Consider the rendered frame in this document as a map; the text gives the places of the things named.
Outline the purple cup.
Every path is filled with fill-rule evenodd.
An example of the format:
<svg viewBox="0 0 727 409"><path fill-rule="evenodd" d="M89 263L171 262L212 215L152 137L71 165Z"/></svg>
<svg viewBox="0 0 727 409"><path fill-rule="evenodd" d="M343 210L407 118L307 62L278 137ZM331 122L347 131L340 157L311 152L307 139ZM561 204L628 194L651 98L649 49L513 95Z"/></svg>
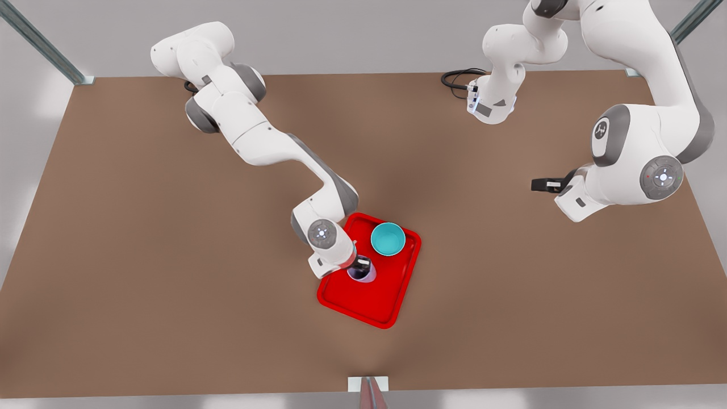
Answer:
<svg viewBox="0 0 727 409"><path fill-rule="evenodd" d="M361 254L357 254L356 257L365 257L365 256L362 256ZM358 282L363 282L363 283L372 282L375 280L375 278L377 276L377 270L375 269L375 266L373 265L372 261L371 261L370 272L354 272L353 264L351 264L346 269L346 271L351 279L358 281Z"/></svg>

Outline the red plastic tray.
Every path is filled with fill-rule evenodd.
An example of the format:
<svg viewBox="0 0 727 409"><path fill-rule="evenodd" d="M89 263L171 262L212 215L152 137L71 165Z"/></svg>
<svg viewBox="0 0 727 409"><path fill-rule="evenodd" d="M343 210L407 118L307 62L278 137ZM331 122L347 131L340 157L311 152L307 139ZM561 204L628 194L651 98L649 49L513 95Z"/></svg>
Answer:
<svg viewBox="0 0 727 409"><path fill-rule="evenodd" d="M397 320L407 292L420 253L421 238L415 231L405 228L403 249L392 256L383 256L371 245L374 228L383 222L357 212L348 217L344 226L344 231L356 240L359 253L372 260L376 277L371 282L358 282L346 271L334 272L320 280L317 300L322 306L362 323L389 329Z"/></svg>

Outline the teal bowl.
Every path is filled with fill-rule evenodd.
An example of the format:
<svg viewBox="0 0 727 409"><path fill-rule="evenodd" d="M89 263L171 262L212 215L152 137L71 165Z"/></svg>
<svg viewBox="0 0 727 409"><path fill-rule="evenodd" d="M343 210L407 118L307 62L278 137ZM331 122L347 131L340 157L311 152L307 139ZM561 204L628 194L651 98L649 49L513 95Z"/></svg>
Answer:
<svg viewBox="0 0 727 409"><path fill-rule="evenodd" d="M380 223L370 236L371 246L382 256L390 257L400 253L407 242L407 235L395 223Z"/></svg>

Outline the silver frame post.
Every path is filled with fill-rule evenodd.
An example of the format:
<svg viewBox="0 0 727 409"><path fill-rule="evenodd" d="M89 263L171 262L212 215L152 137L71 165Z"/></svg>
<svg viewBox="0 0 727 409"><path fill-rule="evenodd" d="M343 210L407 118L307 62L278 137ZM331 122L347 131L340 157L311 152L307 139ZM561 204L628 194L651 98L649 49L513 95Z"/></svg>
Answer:
<svg viewBox="0 0 727 409"><path fill-rule="evenodd" d="M671 39L680 46L724 0L649 0Z"/></svg>
<svg viewBox="0 0 727 409"><path fill-rule="evenodd" d="M0 16L73 85L93 85L95 77L81 73L9 0L0 0Z"/></svg>
<svg viewBox="0 0 727 409"><path fill-rule="evenodd" d="M358 409L389 409L383 396L389 391L387 376L348 377L348 392L358 393Z"/></svg>

